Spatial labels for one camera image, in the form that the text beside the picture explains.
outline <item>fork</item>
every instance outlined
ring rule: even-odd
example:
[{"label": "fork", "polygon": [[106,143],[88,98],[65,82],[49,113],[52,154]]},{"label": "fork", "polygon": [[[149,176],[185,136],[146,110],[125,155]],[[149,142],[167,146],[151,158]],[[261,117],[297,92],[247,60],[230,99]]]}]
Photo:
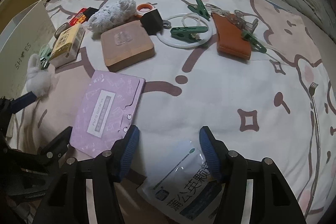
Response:
[{"label": "fork", "polygon": [[314,185],[313,185],[313,189],[312,189],[312,196],[311,196],[311,199],[309,201],[307,210],[304,214],[305,218],[307,218],[308,213],[309,213],[310,208],[311,208],[311,205],[312,205],[313,200],[314,200],[315,191],[316,191],[316,187],[317,187],[317,180],[319,178],[319,171],[320,171],[320,154],[321,154],[320,128],[319,128],[319,120],[317,118],[315,100],[314,100],[314,97],[313,97],[314,94],[315,94],[315,89],[317,88],[317,86],[318,86],[318,84],[315,83],[315,82],[311,83],[311,85],[309,86],[309,95],[310,95],[311,101],[313,103],[314,116],[315,116],[315,120],[316,120],[315,135],[316,135],[316,146],[317,146],[317,161],[316,161],[315,181],[314,181]]}]

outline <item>brown leather case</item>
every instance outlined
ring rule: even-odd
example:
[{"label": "brown leather case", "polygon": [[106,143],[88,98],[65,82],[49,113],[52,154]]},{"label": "brown leather case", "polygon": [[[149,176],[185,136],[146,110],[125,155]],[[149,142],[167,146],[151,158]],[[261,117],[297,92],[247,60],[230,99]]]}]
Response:
[{"label": "brown leather case", "polygon": [[248,41],[242,38],[241,30],[230,23],[226,17],[214,13],[211,15],[218,33],[217,51],[250,60],[251,46]]},{"label": "brown leather case", "polygon": [[[120,34],[129,41],[118,44]],[[155,55],[154,44],[138,20],[102,33],[100,39],[105,65],[111,72]]]}]

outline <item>white label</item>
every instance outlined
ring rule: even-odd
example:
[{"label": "white label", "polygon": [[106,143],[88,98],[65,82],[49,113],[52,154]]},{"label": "white label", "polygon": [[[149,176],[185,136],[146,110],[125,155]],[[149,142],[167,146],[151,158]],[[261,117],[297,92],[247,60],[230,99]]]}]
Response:
[{"label": "white label", "polygon": [[87,132],[101,138],[115,93],[101,90]]}]

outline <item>plastic packet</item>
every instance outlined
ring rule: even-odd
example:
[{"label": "plastic packet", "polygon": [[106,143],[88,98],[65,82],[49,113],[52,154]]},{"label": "plastic packet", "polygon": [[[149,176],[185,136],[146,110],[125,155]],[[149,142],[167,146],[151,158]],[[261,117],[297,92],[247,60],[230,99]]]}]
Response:
[{"label": "plastic packet", "polygon": [[138,193],[178,223],[213,223],[224,185],[211,177],[203,153],[180,142],[149,171]]}]

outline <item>orange leather pouch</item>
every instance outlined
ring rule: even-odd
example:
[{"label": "orange leather pouch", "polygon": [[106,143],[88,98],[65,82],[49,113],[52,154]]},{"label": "orange leather pouch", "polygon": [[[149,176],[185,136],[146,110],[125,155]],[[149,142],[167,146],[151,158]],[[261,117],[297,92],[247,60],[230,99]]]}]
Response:
[{"label": "orange leather pouch", "polygon": [[217,51],[250,60],[251,46],[248,41],[242,38],[241,30],[230,23],[226,17],[214,13],[211,15],[217,28]]}]

